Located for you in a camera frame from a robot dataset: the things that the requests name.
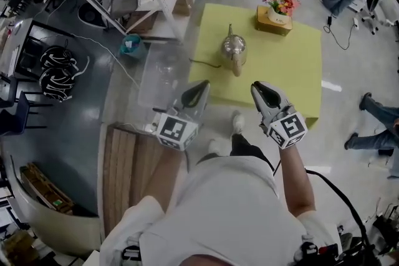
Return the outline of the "person's left forearm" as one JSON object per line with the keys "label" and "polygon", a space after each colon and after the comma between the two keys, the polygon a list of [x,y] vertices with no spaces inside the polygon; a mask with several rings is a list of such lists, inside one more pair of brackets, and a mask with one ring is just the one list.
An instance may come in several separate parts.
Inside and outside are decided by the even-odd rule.
{"label": "person's left forearm", "polygon": [[143,196],[153,197],[163,212],[166,212],[170,204],[181,162],[184,159],[186,159],[184,152],[164,147],[143,193]]}

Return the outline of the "white pot of pink flowers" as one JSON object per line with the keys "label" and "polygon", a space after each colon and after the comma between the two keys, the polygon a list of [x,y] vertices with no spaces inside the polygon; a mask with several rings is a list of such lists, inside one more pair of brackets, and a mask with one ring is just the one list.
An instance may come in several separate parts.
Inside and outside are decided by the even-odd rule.
{"label": "white pot of pink flowers", "polygon": [[287,24],[291,21],[294,11],[299,7],[298,0],[262,0],[269,6],[268,18],[276,24]]}

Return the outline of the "person's right forearm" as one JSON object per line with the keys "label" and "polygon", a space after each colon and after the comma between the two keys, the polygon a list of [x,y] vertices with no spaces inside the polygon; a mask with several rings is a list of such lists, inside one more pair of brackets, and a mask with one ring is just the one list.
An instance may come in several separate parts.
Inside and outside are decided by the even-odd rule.
{"label": "person's right forearm", "polygon": [[289,212],[298,217],[315,210],[314,192],[295,145],[279,150],[284,195]]}

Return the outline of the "person's right white shoe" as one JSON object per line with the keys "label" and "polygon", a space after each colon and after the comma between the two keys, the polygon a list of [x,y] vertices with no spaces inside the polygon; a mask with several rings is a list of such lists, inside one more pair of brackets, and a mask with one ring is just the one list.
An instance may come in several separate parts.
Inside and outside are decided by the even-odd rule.
{"label": "person's right white shoe", "polygon": [[240,135],[245,127],[245,118],[238,110],[233,111],[232,116],[233,135]]}

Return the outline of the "white office chair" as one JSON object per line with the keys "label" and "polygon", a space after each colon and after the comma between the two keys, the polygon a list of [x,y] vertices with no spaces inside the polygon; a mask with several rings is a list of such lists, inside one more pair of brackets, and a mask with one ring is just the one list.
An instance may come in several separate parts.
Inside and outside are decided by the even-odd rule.
{"label": "white office chair", "polygon": [[393,27],[399,21],[399,2],[397,0],[366,0],[361,21],[368,23],[372,35],[380,26]]}

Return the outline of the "grey fabric bag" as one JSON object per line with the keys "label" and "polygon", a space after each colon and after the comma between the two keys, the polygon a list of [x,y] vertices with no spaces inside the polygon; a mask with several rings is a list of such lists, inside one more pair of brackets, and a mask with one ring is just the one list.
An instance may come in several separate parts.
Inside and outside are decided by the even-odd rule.
{"label": "grey fabric bag", "polygon": [[110,17],[119,19],[132,14],[138,7],[138,0],[111,0]]}

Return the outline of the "brown wooden crate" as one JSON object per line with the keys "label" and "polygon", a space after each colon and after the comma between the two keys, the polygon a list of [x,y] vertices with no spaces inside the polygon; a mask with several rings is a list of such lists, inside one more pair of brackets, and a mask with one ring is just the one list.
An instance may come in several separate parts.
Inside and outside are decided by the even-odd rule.
{"label": "brown wooden crate", "polygon": [[41,204],[57,212],[73,215],[75,203],[34,164],[20,167],[22,185]]}

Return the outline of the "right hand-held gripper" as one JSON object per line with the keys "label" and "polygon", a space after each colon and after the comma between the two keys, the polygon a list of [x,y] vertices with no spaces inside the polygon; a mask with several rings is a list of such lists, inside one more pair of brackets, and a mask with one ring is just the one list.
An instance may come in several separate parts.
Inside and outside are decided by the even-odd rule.
{"label": "right hand-held gripper", "polygon": [[[255,81],[251,85],[251,95],[257,110],[263,114],[262,129],[280,149],[289,148],[303,139],[308,132],[304,117],[293,105],[282,108],[282,96],[277,90],[267,82]],[[280,110],[272,113],[273,108]]]}

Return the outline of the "curved cream counter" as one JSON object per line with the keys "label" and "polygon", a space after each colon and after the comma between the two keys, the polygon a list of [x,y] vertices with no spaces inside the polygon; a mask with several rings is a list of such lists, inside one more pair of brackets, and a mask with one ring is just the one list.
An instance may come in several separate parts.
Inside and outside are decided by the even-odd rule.
{"label": "curved cream counter", "polygon": [[14,161],[5,164],[17,206],[35,235],[51,249],[66,255],[87,257],[101,246],[98,217],[71,216],[33,199],[17,177]]}

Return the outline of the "black waist pack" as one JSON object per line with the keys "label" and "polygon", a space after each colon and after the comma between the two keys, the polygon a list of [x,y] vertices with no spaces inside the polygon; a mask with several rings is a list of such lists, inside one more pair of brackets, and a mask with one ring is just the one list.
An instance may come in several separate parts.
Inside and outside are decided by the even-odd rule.
{"label": "black waist pack", "polygon": [[358,244],[339,254],[338,245],[318,247],[312,237],[305,238],[294,254],[291,266],[381,266],[373,245]]}

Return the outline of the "person's white shirt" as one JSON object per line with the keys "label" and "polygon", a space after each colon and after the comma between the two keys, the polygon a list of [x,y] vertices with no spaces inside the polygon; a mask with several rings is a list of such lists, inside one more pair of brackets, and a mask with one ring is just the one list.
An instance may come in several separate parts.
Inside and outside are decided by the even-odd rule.
{"label": "person's white shirt", "polygon": [[232,266],[291,266],[307,235],[318,247],[338,239],[318,213],[294,217],[283,206],[267,163],[225,156],[195,166],[168,211],[151,196],[129,208],[104,240],[100,266],[122,266],[130,245],[143,266],[180,266],[194,255]]}

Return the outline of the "silver metal kettle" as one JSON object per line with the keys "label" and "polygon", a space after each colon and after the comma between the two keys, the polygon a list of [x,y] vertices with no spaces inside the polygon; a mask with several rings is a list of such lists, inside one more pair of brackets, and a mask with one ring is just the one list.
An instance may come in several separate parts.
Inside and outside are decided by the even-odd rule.
{"label": "silver metal kettle", "polygon": [[[233,32],[232,24],[229,25],[228,35],[224,38],[220,47],[221,60],[222,56],[230,56],[231,54],[248,54],[246,41],[243,37]],[[232,71],[236,77],[242,74],[241,72]]]}

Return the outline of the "clear plastic storage box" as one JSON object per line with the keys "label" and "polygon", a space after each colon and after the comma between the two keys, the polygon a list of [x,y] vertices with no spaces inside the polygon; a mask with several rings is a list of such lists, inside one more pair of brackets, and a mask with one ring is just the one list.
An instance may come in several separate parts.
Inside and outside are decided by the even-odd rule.
{"label": "clear plastic storage box", "polygon": [[152,44],[138,92],[144,108],[166,110],[188,78],[189,55],[182,45]]}

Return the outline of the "tall brown cardboard box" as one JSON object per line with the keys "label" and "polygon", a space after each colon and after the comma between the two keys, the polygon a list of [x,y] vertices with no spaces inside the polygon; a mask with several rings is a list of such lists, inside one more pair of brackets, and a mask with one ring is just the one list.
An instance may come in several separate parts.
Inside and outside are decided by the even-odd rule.
{"label": "tall brown cardboard box", "polygon": [[193,0],[176,0],[173,14],[188,17],[191,15]]}

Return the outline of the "person's left white shoe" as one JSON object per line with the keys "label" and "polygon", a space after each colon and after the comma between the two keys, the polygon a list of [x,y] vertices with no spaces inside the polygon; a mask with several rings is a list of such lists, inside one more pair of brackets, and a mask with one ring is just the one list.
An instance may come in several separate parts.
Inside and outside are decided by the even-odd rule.
{"label": "person's left white shoe", "polygon": [[216,156],[230,155],[230,141],[222,138],[212,138],[208,143],[208,153]]}

